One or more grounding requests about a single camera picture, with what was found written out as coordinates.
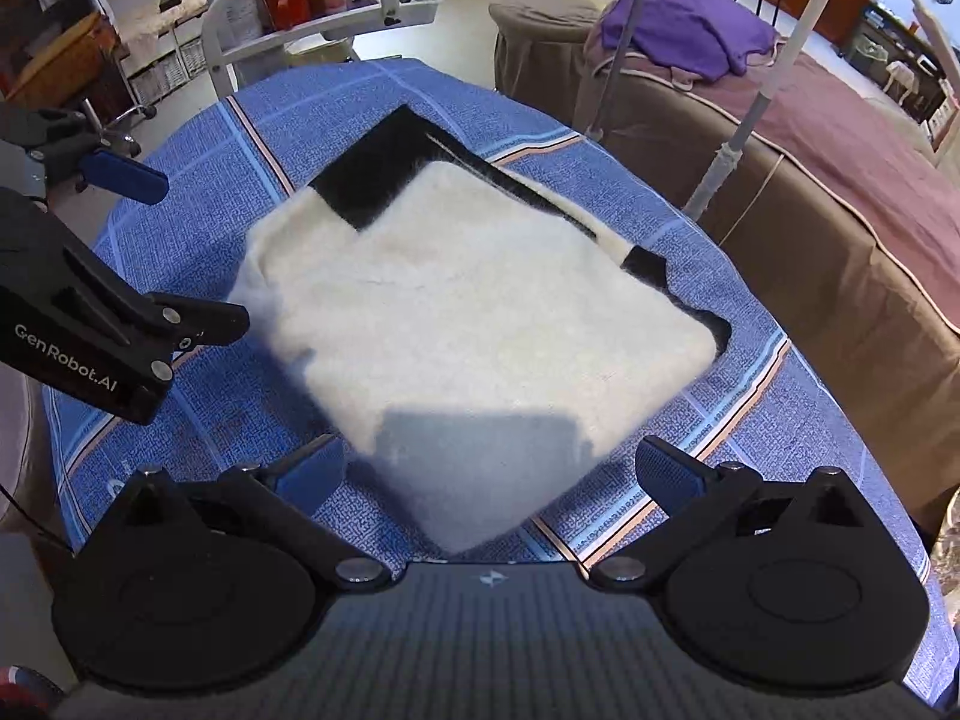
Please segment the cream and black sweater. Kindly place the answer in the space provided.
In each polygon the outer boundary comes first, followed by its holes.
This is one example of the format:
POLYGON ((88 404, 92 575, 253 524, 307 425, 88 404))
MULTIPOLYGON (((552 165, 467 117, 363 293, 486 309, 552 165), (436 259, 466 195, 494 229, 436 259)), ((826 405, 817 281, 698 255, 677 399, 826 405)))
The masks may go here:
POLYGON ((731 336, 661 255, 408 107, 249 229, 231 299, 446 553, 564 496, 731 336))

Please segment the grey utility cart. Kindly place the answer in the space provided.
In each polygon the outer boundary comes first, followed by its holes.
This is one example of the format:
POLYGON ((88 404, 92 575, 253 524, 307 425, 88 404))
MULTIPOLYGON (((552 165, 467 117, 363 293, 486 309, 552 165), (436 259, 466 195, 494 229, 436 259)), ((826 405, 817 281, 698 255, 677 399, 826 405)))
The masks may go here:
POLYGON ((206 71, 217 98, 226 99, 236 91, 229 71, 233 65, 314 34, 342 41, 368 32, 429 25, 439 5, 441 0, 361 0, 330 7, 320 0, 210 0, 202 18, 206 71), (224 39, 229 13, 245 2, 267 10, 270 29, 263 36, 224 39))

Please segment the red container on cart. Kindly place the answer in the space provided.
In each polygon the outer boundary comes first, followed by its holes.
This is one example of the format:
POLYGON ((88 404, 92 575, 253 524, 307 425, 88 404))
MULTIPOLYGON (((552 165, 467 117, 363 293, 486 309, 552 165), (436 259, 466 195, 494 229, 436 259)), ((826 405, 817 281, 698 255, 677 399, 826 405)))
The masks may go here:
POLYGON ((309 0, 262 0, 274 31, 288 31, 311 20, 309 0))

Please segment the brown bed with pink cover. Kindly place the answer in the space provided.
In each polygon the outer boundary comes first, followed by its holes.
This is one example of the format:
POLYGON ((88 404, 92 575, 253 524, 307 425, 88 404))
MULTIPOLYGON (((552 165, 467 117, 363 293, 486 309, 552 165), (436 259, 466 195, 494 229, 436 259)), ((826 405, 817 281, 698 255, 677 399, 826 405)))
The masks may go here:
POLYGON ((958 190, 800 57, 701 216, 924 532, 958 486, 958 190))

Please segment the white tripod pole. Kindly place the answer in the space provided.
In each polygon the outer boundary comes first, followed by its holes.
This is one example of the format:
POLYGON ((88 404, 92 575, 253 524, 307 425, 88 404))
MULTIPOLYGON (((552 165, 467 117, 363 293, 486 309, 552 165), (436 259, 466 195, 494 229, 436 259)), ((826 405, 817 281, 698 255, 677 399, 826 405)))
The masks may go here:
POLYGON ((827 8, 828 2, 830 0, 809 0, 805 5, 786 46, 781 49, 770 73, 761 83, 757 96, 750 104, 747 114, 742 117, 742 121, 732 133, 732 137, 716 151, 713 161, 701 177, 697 188, 693 190, 690 199, 686 200, 686 204, 683 205, 682 211, 690 220, 698 221, 703 216, 716 192, 726 182, 727 177, 736 171, 748 138, 754 133, 755 125, 763 117, 766 109, 770 107, 779 88, 786 82, 789 71, 791 71, 797 57, 804 49, 805 41, 815 31, 818 20, 827 8))

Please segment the brown round ottoman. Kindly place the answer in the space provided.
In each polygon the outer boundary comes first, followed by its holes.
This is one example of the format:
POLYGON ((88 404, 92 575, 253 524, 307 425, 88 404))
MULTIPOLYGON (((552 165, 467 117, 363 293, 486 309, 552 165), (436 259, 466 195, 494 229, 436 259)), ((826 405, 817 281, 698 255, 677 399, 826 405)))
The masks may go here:
POLYGON ((589 132, 613 55, 601 39, 611 8, 590 0, 494 0, 494 89, 589 132))

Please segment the purple garment on bed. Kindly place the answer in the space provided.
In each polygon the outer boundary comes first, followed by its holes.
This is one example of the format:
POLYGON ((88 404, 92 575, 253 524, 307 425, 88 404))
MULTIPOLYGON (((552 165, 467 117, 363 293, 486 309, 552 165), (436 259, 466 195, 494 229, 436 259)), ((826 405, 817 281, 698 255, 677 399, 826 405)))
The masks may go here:
POLYGON ((628 55, 716 83, 770 62, 779 34, 734 0, 644 0, 628 55))

